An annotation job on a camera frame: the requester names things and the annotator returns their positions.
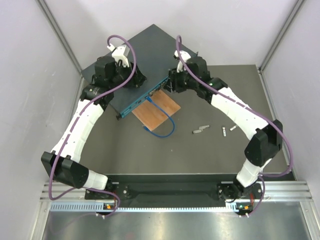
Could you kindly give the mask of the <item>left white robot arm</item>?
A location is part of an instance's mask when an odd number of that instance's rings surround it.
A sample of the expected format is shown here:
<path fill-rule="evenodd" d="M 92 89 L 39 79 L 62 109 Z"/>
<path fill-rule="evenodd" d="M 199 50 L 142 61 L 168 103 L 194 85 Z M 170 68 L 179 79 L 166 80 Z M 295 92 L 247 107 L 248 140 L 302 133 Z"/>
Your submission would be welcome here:
<path fill-rule="evenodd" d="M 122 87 L 138 88 L 145 80 L 135 60 L 125 66 L 124 60 L 111 56 L 97 59 L 92 82 L 82 90 L 76 112 L 63 136 L 50 152 L 45 151 L 41 156 L 50 178 L 75 189 L 96 189 L 105 199 L 113 194 L 114 187 L 106 175 L 80 164 L 81 154 L 96 121 L 114 98 L 114 91 Z"/>

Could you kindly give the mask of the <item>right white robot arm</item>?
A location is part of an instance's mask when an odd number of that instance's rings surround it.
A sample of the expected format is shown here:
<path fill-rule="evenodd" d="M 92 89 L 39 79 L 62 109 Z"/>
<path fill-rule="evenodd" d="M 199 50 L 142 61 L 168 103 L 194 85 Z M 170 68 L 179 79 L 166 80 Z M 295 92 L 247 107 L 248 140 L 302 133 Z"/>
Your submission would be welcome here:
<path fill-rule="evenodd" d="M 245 162 L 233 181 L 233 192 L 245 198 L 252 191 L 264 167 L 282 149 L 279 120 L 268 123 L 250 112 L 250 107 L 240 100 L 228 85 L 218 77 L 211 77 L 206 61 L 187 52 L 175 52 L 177 67 L 168 73 L 165 89 L 171 93 L 193 90 L 197 96 L 230 118 L 249 140 L 244 150 Z"/>

